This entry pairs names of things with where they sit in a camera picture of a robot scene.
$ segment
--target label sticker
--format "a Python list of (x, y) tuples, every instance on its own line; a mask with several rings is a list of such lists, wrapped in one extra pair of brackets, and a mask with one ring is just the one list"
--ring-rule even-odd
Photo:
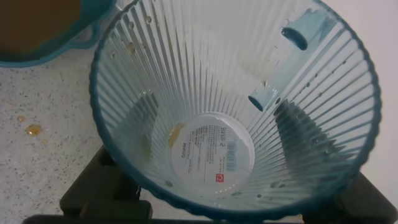
[(248, 177), (252, 163), (248, 146), (233, 127), (213, 116), (184, 124), (172, 146), (172, 164), (177, 175), (186, 184), (206, 192), (237, 187)]

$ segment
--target blue bowl rim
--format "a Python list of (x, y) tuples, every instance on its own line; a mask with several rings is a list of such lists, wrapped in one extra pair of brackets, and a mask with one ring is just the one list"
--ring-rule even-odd
[(52, 53), (50, 53), (40, 59), (29, 60), (29, 61), (24, 61), (24, 62), (4, 62), (4, 61), (0, 60), (0, 67), (5, 67), (5, 68), (32, 67), (32, 66), (41, 65), (46, 62), (49, 62), (49, 61), (57, 58), (59, 55), (63, 54), (67, 50), (76, 49), (76, 46), (79, 46), (79, 49), (90, 48), (92, 45), (94, 45), (98, 41), (98, 39), (101, 36), (100, 21), (105, 19), (111, 13), (111, 11), (114, 8), (114, 5), (116, 4), (116, 0), (110, 0), (110, 1), (111, 1), (111, 4), (110, 4), (109, 9), (107, 9), (104, 13), (102, 13), (101, 16), (99, 16), (99, 18), (97, 18), (90, 25), (87, 26), (87, 27), (92, 26), (92, 28), (93, 28), (93, 33), (92, 33), (93, 36), (90, 38), (89, 41), (87, 41), (85, 43), (81, 43), (81, 44), (75, 44), (74, 41), (75, 41), (76, 37), (79, 36), (79, 34), (78, 34), (78, 35), (72, 37), (70, 40), (68, 40), (68, 42), (66, 42), (64, 45), (62, 45), (57, 50), (54, 50)]
[(356, 177), (359, 173), (360, 167), (367, 161), (370, 151), (374, 147), (374, 143), (376, 140), (376, 136), (379, 134), (379, 123), (381, 121), (381, 89), (379, 86), (378, 77), (376, 71), (374, 69), (374, 64), (370, 59), (368, 51), (364, 48), (362, 41), (358, 38), (355, 31), (329, 6), (327, 6), (321, 0), (312, 0), (313, 2), (320, 5), (326, 11), (328, 11), (332, 16), (335, 17), (336, 20), (340, 21), (346, 30), (350, 32), (352, 38), (358, 42), (359, 49), (364, 54), (364, 59), (368, 63), (369, 72), (372, 76), (372, 84), (374, 87), (374, 116), (371, 124), (371, 130), (369, 131), (366, 142), (364, 144), (363, 149), (359, 153), (356, 158), (355, 163), (351, 166), (351, 169), (347, 172), (346, 175), (342, 176), (341, 179), (337, 182), (332, 189), (323, 195), (317, 195), (313, 198), (308, 198), (306, 200), (299, 201), (297, 203), (293, 203), (291, 205), (286, 205), (280, 208), (273, 208), (267, 210), (227, 210), (221, 208), (213, 208), (207, 207), (205, 205), (200, 205), (195, 202), (188, 201), (187, 199), (181, 198), (173, 193), (163, 189), (162, 187), (156, 185), (153, 181), (148, 179), (146, 176), (141, 174), (132, 164), (128, 162), (128, 160), (118, 151), (118, 148), (113, 141), (110, 133), (106, 129), (104, 125), (104, 119), (100, 113), (100, 105), (98, 103), (98, 92), (97, 92), (97, 71), (98, 71), (98, 61), (101, 59), (101, 51), (104, 47), (104, 43), (108, 38), (109, 33), (112, 31), (113, 27), (119, 21), (125, 13), (127, 13), (133, 6), (135, 6), (141, 0), (134, 0), (125, 9), (114, 18), (112, 23), (110, 23), (108, 30), (105, 32), (104, 38), (99, 42), (99, 45), (96, 49), (95, 56), (93, 62), (91, 64), (91, 72), (90, 72), (90, 103), (93, 109), (93, 117), (94, 121), (97, 125), (97, 130), (102, 138), (104, 145), (108, 152), (111, 154), (112, 158), (119, 164), (127, 174), (134, 179), (141, 187), (150, 191), (155, 197), (161, 200), (165, 200), (171, 206), (175, 208), (185, 209), (193, 215), (204, 215), (208, 218), (214, 220), (230, 220), (232, 222), (259, 222), (263, 220), (279, 220), (285, 216), (289, 215), (298, 215), (303, 212), (314, 210), (319, 207), (324, 200), (331, 199), (336, 193), (343, 191), (349, 184), (350, 180)]

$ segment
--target white countertop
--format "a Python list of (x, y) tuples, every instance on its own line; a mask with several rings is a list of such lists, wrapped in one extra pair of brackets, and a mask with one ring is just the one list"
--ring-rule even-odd
[[(325, 0), (363, 40), (382, 88), (382, 122), (365, 176), (398, 207), (398, 1)], [(102, 142), (91, 115), (88, 73), (93, 49), (71, 50), (44, 65), (0, 68), (0, 223), (60, 213), (59, 200)], [(18, 121), (24, 116), (25, 121)], [(37, 137), (25, 132), (41, 125)], [(154, 218), (194, 217), (143, 191)]]

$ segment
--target teal container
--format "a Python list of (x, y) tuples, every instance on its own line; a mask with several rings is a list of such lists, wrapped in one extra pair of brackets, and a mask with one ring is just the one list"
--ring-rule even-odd
[[(69, 49), (87, 49), (96, 43), (102, 33), (103, 24), (110, 14), (117, 12), (116, 0), (81, 0), (80, 18), (71, 29), (56, 39), (47, 41), (24, 58), (15, 60), (0, 55), (0, 67), (24, 68), (48, 62)], [(91, 33), (86, 40), (78, 40), (82, 32)]]

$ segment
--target blue scalloped rim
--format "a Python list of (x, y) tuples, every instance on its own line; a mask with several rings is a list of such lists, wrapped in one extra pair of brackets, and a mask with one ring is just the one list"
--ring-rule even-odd
[(327, 194), (317, 196), (315, 198), (310, 198), (307, 200), (303, 200), (301, 202), (297, 202), (292, 205), (284, 206), (282, 208), (275, 208), (270, 210), (256, 210), (256, 211), (235, 211), (235, 210), (225, 210), (220, 208), (213, 208), (207, 207), (204, 205), (200, 205), (195, 202), (190, 202), (184, 198), (181, 198), (177, 195), (174, 195), (167, 190), (163, 189), (162, 187), (157, 186), (153, 181), (142, 175), (132, 164), (130, 164), (127, 159), (118, 151), (111, 135), (109, 134), (108, 130), (106, 129), (103, 117), (100, 114), (100, 106), (98, 104), (98, 92), (97, 92), (97, 62), (101, 59), (101, 51), (104, 47), (104, 43), (108, 38), (108, 35), (111, 31), (111, 28), (114, 27), (115, 23), (120, 20), (120, 18), (137, 2), (140, 0), (133, 1), (130, 5), (128, 5), (119, 16), (117, 16), (114, 21), (109, 26), (108, 30), (104, 35), (104, 39), (100, 41), (98, 48), (96, 49), (95, 56), (93, 59), (93, 63), (91, 64), (91, 73), (90, 73), (90, 103), (91, 107), (93, 108), (93, 116), (94, 120), (97, 125), (97, 129), (99, 135), (101, 136), (104, 145), (106, 146), (107, 150), (128, 175), (133, 178), (141, 187), (150, 191), (155, 197), (165, 200), (171, 206), (175, 208), (185, 209), (186, 211), (194, 214), (194, 215), (204, 215), (208, 218), (214, 220), (230, 220), (233, 222), (258, 222), (263, 220), (278, 220), (288, 215), (297, 215), (303, 213), (304, 211), (314, 210), (316, 209), (322, 201), (331, 198), (334, 194), (341, 192), (344, 190), (349, 181), (354, 178), (358, 172), (359, 168), (367, 161), (368, 155), (372, 148), (374, 147), (374, 142), (376, 136), (379, 133), (379, 123), (381, 120), (381, 90), (379, 86), (379, 82), (377, 79), (376, 72), (374, 70), (374, 65), (370, 59), (368, 51), (364, 48), (363, 43), (358, 39), (358, 36), (355, 32), (348, 26), (348, 24), (333, 10), (330, 9), (325, 3), (321, 2), (320, 0), (314, 0), (318, 3), (321, 7), (325, 8), (329, 13), (334, 15), (337, 20), (341, 21), (345, 26), (354, 39), (358, 41), (359, 48), (363, 51), (364, 59), (367, 61), (369, 65), (369, 72), (372, 75), (372, 83), (374, 87), (374, 117), (373, 122), (371, 125), (371, 130), (366, 138), (366, 142), (364, 145), (363, 150), (359, 153), (358, 157), (356, 158), (356, 162), (353, 164), (350, 171), (347, 175), (341, 178), (339, 184), (336, 184)]

